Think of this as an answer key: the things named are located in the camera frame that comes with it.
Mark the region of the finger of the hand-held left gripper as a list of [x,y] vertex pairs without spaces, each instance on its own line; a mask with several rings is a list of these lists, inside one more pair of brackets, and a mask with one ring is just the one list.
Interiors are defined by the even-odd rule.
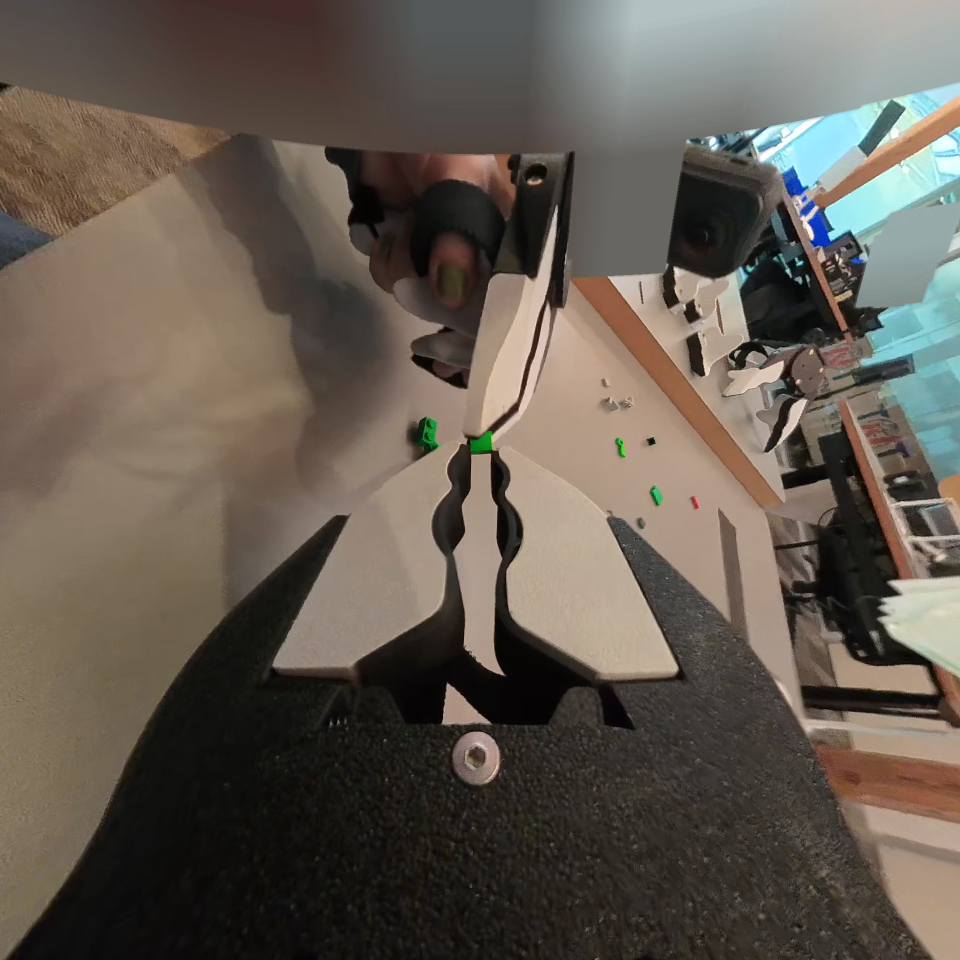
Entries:
[[469,372],[463,417],[468,439],[488,430],[492,438],[503,438],[494,436],[494,422],[516,397],[522,355],[544,301],[550,300],[558,225],[559,214],[553,209],[533,276],[521,271],[512,249],[504,248],[498,256],[486,287]]
[[546,365],[556,315],[557,307],[546,298],[533,323],[530,342],[521,356],[519,378],[515,386],[516,396],[506,411],[493,423],[494,437],[502,437],[507,433],[529,408]]

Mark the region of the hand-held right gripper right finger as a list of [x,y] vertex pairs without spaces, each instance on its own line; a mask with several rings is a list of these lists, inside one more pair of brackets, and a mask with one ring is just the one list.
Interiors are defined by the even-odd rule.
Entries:
[[510,447],[495,465],[505,476],[507,626],[591,685],[675,679],[680,666],[606,511]]

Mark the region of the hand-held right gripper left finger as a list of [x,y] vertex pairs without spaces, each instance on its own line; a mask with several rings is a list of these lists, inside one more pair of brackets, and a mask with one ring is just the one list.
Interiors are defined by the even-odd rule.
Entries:
[[464,651],[454,552],[471,472],[470,449],[449,442],[354,510],[275,655],[276,673],[402,685]]

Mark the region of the beige desk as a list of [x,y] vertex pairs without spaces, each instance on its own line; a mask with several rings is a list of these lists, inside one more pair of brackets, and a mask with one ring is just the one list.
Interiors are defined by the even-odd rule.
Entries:
[[2,958],[812,956],[819,772],[623,522],[686,678],[622,726],[360,716],[266,657],[414,409],[343,229],[240,139],[2,272]]

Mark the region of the person's left hand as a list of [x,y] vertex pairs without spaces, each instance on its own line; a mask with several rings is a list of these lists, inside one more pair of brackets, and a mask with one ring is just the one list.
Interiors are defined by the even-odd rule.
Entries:
[[[479,188],[503,215],[512,208],[514,188],[497,154],[410,153],[361,150],[357,186],[369,187],[380,201],[388,223],[371,232],[356,223],[350,228],[366,255],[374,282],[392,293],[398,282],[414,278],[409,234],[412,210],[428,188],[457,181]],[[437,306],[456,310],[474,294],[481,276],[481,251],[458,233],[438,234],[430,251],[427,273]]]

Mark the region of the white side table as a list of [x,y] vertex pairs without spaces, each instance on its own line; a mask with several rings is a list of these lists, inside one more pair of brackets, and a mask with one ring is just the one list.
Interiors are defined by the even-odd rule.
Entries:
[[575,278],[571,288],[664,393],[745,492],[766,510],[786,501],[773,453],[762,453],[756,402],[723,398],[719,371],[700,378],[690,371],[686,332],[671,318],[654,275]]

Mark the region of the black office chair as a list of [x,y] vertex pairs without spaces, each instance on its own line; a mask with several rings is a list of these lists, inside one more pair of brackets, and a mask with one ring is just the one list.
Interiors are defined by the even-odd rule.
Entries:
[[750,341],[767,346],[825,346],[827,331],[810,290],[775,258],[757,260],[739,288]]

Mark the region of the robot gripper on stand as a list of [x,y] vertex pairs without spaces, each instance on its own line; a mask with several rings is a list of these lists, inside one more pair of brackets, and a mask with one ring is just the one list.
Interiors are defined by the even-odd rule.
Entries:
[[771,405],[755,414],[768,428],[764,453],[778,448],[797,428],[810,402],[829,388],[826,361],[821,348],[814,344],[775,348],[750,340],[727,354],[727,361],[727,383],[722,397],[740,397],[766,387],[773,389]]

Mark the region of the wooden shelf rack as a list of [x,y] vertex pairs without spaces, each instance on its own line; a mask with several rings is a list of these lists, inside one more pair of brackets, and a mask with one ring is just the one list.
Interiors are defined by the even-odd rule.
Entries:
[[[958,127],[959,98],[939,104],[929,114],[909,126],[906,132],[885,145],[877,145],[870,153],[860,146],[850,149],[806,190],[805,195],[815,208],[821,211],[854,193],[893,167],[908,161],[918,152],[930,147],[936,139],[949,134]],[[857,480],[869,503],[870,516],[882,535],[882,551],[888,554],[901,581],[915,583],[925,577],[923,566],[918,562],[914,546],[934,546],[935,537],[913,537],[905,523],[904,510],[923,506],[935,506],[941,499],[898,502],[889,497],[889,488],[876,451],[865,435],[858,415],[844,399],[836,404],[842,423],[842,431],[822,438],[826,453],[826,465],[816,470],[829,480],[833,492],[839,498],[838,512],[845,523],[849,545],[856,558],[856,572],[861,579],[862,597],[867,603],[894,598],[894,582],[880,580],[881,570],[865,532],[862,517],[853,500],[851,481]],[[958,678],[943,668],[924,661],[936,689],[935,694],[920,695],[897,693],[892,690],[804,687],[803,703],[812,710],[834,713],[875,714],[926,718],[948,723],[958,730]]]

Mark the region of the pale green paper stack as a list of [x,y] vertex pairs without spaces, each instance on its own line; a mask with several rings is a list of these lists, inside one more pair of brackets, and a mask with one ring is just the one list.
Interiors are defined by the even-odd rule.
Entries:
[[878,620],[902,646],[959,675],[959,577],[889,583],[894,594],[880,601]]

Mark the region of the black and white bracket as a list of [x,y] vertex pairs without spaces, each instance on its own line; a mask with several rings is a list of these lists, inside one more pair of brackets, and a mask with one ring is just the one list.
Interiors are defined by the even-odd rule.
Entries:
[[685,343],[691,374],[697,378],[706,378],[714,364],[729,352],[719,326],[705,327],[691,333]]
[[691,328],[711,325],[722,328],[719,301],[730,287],[730,276],[707,278],[672,265],[660,276],[664,307]]

